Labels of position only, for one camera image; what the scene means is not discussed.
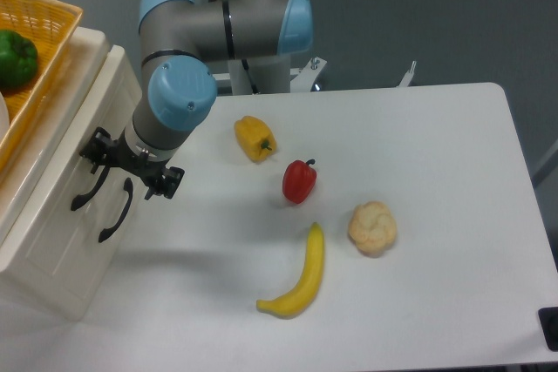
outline pepper stem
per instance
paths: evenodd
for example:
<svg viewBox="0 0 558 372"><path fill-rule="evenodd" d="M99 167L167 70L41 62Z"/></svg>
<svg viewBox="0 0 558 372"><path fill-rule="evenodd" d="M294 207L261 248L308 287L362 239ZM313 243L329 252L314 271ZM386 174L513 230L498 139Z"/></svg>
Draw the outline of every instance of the pepper stem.
<svg viewBox="0 0 558 372"><path fill-rule="evenodd" d="M269 140L268 139L264 139L263 142L262 142L262 145L260 145L260 147L262 149L265 148L267 150L272 151L271 147L269 146Z"/></svg>

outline robotic arm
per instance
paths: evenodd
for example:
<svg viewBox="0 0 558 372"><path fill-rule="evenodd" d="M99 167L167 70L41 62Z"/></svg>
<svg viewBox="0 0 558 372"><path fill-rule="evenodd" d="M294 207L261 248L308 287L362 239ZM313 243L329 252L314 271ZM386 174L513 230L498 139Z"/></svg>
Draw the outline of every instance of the robotic arm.
<svg viewBox="0 0 558 372"><path fill-rule="evenodd" d="M217 96L204 63L308 50L310 0L141 0L139 20L143 97L118 139L99 127L80 155L93 163L92 172L121 167L139 176L149 188L146 200L171 199L184 171L166 164Z"/></svg>

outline red bell pepper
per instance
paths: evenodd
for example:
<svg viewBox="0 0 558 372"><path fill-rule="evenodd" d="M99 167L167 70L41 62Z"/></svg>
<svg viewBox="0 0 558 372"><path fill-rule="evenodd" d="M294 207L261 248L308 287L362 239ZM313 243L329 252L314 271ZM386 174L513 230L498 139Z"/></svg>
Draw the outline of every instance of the red bell pepper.
<svg viewBox="0 0 558 372"><path fill-rule="evenodd" d="M293 161L282 178L282 194L295 204L302 203L310 194L316 184L317 173L310 165L315 164L314 159L304 163L301 160Z"/></svg>

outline yellow bell pepper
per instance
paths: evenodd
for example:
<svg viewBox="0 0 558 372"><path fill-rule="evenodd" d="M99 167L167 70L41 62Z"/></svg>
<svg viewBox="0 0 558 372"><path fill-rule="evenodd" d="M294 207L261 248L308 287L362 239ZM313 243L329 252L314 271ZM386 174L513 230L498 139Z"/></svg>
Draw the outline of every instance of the yellow bell pepper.
<svg viewBox="0 0 558 372"><path fill-rule="evenodd" d="M277 148L273 132L262 120L246 116L235 122L238 144L254 162L264 161Z"/></svg>

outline green bell pepper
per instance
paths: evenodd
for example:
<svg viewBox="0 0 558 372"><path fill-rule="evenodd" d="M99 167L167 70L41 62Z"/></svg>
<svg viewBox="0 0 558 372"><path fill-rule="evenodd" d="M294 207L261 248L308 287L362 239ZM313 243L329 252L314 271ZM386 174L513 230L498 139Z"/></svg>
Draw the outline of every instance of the green bell pepper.
<svg viewBox="0 0 558 372"><path fill-rule="evenodd" d="M37 74L37 47L13 30L0 30L0 88L19 87Z"/></svg>

